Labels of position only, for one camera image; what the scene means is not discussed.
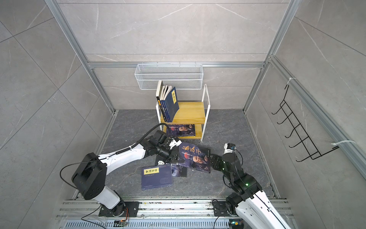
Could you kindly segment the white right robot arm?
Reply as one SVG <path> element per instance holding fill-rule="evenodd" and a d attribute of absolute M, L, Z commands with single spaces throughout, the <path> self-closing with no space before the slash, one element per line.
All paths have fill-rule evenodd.
<path fill-rule="evenodd" d="M 236 153 L 212 155 L 211 167 L 223 173 L 234 191 L 226 198 L 227 211 L 242 218 L 252 229 L 289 229 L 256 179 L 245 173 Z"/>

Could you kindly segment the white metal wooden shelf rack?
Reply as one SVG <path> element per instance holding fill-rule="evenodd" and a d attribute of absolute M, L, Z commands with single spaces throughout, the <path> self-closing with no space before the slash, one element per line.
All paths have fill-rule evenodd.
<path fill-rule="evenodd" d="M 204 140 L 206 125 L 211 110 L 210 96 L 207 84 L 204 85 L 202 99 L 196 101 L 179 102 L 180 109 L 177 111 L 173 122 L 169 125 L 194 124 L 195 136 L 184 136 L 181 139 L 199 139 Z"/>

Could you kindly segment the black white-title book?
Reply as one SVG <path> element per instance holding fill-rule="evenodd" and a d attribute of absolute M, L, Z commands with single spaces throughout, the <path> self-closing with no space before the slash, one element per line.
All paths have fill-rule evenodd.
<path fill-rule="evenodd" d="M 170 165 L 173 177 L 187 177 L 187 168 L 186 167 L 182 167 L 177 164 L 165 163 L 162 160 L 156 160 L 155 164 L 156 165 L 166 165 L 166 164 Z"/>

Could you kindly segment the dark book pages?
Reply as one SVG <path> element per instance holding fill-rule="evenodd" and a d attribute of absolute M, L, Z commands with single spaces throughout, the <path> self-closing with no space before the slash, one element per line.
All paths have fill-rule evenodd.
<path fill-rule="evenodd" d="M 168 121 L 168 118 L 167 118 L 167 115 L 165 113 L 164 89 L 165 89 L 165 86 L 163 86 L 163 90 L 161 92 L 160 99 L 161 99 L 162 106 L 164 108 L 165 122 L 167 122 Z"/>

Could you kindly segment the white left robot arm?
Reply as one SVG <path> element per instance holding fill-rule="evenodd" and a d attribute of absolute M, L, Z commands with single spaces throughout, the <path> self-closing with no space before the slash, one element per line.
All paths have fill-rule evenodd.
<path fill-rule="evenodd" d="M 182 141 L 178 137 L 169 137 L 165 132 L 157 130 L 154 135 L 144 135 L 132 146 L 108 154 L 87 154 L 79 164 L 71 180 L 85 200 L 96 200 L 98 203 L 119 216 L 125 203 L 116 192 L 105 184 L 106 177 L 114 170 L 133 161 L 158 155 L 166 163 L 180 163 L 179 146 Z"/>

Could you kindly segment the navy book yin-yang cover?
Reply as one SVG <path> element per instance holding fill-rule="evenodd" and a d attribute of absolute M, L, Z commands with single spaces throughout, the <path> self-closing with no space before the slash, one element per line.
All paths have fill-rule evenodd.
<path fill-rule="evenodd" d="M 168 94 L 169 92 L 172 90 L 172 86 L 168 86 L 166 85 L 165 86 L 165 89 L 164 89 L 164 101 L 165 101 L 165 113 L 167 115 L 167 118 L 168 118 L 168 121 L 167 123 L 170 123 L 171 122 L 171 117 L 170 117 L 170 113 L 169 113 L 169 107 L 168 107 Z"/>

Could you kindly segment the dark portrait book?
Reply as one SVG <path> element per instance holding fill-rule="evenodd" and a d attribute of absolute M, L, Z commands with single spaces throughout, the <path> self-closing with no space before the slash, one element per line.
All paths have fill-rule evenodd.
<path fill-rule="evenodd" d="M 205 173 L 211 173 L 211 150 L 202 146 L 197 146 L 183 142 L 179 146 L 179 166 L 195 169 Z"/>
<path fill-rule="evenodd" d="M 195 136 L 195 125 L 184 124 L 184 125 L 169 125 L 172 136 L 185 137 Z"/>

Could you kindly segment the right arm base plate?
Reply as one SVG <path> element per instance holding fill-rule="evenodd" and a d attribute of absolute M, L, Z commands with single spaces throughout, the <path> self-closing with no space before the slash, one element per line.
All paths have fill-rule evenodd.
<path fill-rule="evenodd" d="M 213 212 L 216 217 L 230 216 L 225 201 L 212 200 Z"/>

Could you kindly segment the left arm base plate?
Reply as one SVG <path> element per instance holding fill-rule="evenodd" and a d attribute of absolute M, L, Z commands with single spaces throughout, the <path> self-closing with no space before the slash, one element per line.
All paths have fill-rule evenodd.
<path fill-rule="evenodd" d="M 108 209 L 102 205 L 98 214 L 99 217 L 136 217 L 139 210 L 140 202 L 128 201 L 117 204 L 113 209 Z"/>

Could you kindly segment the black yellow book on shelf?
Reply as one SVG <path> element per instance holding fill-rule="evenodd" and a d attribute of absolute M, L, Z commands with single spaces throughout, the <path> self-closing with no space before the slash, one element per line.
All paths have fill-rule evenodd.
<path fill-rule="evenodd" d="M 156 90 L 156 99 L 157 99 L 157 102 L 158 102 L 158 105 L 159 105 L 159 108 L 160 108 L 160 111 L 162 112 L 162 115 L 163 115 L 163 120 L 165 121 L 165 114 L 164 114 L 164 108 L 162 106 L 162 103 L 161 103 L 161 99 L 160 99 L 160 95 L 161 95 L 161 92 L 163 90 L 163 81 L 162 80 L 159 80 L 158 81 L 158 85 L 157 85 L 157 90 Z"/>

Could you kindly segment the white mesh wall basket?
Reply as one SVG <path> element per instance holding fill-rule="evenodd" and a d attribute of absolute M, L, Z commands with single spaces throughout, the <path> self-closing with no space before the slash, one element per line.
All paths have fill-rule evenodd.
<path fill-rule="evenodd" d="M 204 68 L 199 64 L 138 64 L 134 75 L 141 90 L 155 90 L 159 81 L 180 90 L 200 90 Z"/>

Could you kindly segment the navy yellow-label front book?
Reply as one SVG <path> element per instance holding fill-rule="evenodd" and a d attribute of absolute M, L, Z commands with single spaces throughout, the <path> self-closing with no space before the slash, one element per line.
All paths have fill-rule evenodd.
<path fill-rule="evenodd" d="M 142 190 L 171 187 L 173 185 L 170 164 L 142 168 Z"/>

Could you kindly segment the blue book yellow label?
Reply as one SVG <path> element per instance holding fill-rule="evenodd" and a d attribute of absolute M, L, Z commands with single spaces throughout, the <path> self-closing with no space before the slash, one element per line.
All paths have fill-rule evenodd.
<path fill-rule="evenodd" d="M 168 100 L 168 107 L 169 107 L 171 122 L 173 122 L 175 114 L 179 110 L 179 103 L 178 103 L 175 87 L 173 87 L 172 90 L 169 92 L 167 100 Z"/>

